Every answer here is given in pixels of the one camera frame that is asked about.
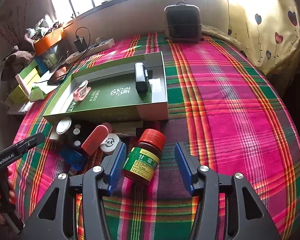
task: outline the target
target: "green and white box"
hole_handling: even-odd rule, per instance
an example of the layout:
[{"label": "green and white box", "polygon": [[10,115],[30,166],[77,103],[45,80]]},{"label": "green and white box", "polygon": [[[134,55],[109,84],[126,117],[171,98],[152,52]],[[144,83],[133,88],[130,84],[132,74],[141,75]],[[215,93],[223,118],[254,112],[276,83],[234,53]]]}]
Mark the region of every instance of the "green and white box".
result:
[{"label": "green and white box", "polygon": [[[136,90],[136,62],[143,62],[150,76],[148,93],[143,96]],[[74,91],[85,80],[91,90],[83,101],[75,101]],[[65,116],[94,123],[167,120],[168,97],[162,53],[109,61],[71,74],[43,116],[52,124]]]}]

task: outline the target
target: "tablecloth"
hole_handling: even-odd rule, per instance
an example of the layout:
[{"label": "tablecloth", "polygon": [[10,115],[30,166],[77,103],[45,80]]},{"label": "tablecloth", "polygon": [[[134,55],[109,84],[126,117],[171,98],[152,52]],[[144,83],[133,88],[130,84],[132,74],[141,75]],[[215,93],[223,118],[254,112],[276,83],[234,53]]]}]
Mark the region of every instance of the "tablecloth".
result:
[{"label": "tablecloth", "polygon": [[[167,141],[148,187],[121,177],[114,196],[104,198],[113,239],[188,239],[198,198],[184,189],[174,158],[176,142],[184,142],[201,164],[218,173],[243,173],[282,239],[287,239],[300,223],[300,139],[274,89],[236,49],[210,36],[198,43],[173,43],[149,33],[116,41],[111,49],[75,63],[75,71],[158,51],[163,53],[167,76],[169,121],[145,125],[156,126]],[[51,125],[43,118],[55,93],[33,104],[15,138],[18,142],[37,132],[47,137],[12,165],[17,208],[25,220],[56,176],[69,169],[57,154],[60,145],[49,140]],[[135,142],[131,138],[130,147]],[[96,152],[85,170],[99,164],[101,155]],[[78,195],[78,237],[83,239],[80,203]],[[221,195],[221,227],[224,214]],[[223,230],[217,233],[221,238]]]}]

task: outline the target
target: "ribbed red cap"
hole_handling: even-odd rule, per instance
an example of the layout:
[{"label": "ribbed red cap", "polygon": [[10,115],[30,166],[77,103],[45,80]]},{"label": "ribbed red cap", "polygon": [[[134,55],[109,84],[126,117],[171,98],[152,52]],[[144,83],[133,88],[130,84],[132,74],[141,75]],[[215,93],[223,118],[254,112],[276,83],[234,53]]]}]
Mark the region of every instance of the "ribbed red cap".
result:
[{"label": "ribbed red cap", "polygon": [[159,131],[154,129],[146,129],[141,135],[138,142],[147,142],[156,146],[162,151],[164,144],[166,143],[166,137]]}]

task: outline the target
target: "pill bottle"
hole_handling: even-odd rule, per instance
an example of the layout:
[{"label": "pill bottle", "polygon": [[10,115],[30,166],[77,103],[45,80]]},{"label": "pill bottle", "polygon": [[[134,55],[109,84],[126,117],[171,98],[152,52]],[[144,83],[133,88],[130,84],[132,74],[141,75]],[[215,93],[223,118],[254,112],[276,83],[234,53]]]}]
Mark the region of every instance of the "pill bottle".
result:
[{"label": "pill bottle", "polygon": [[146,129],[137,147],[132,148],[123,167],[123,175],[138,184],[148,185],[162,156],[165,136],[153,129]]}]

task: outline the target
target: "curtain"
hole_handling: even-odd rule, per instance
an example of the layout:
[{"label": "curtain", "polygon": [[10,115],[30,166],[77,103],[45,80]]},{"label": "curtain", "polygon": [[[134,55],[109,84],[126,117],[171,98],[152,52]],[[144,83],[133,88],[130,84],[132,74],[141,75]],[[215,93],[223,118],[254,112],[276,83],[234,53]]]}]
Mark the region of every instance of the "curtain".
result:
[{"label": "curtain", "polygon": [[52,0],[57,18],[60,22],[71,20],[72,9],[68,0]]},{"label": "curtain", "polygon": [[284,95],[300,64],[300,10],[294,0],[228,0],[228,33],[202,32],[236,47]]}]

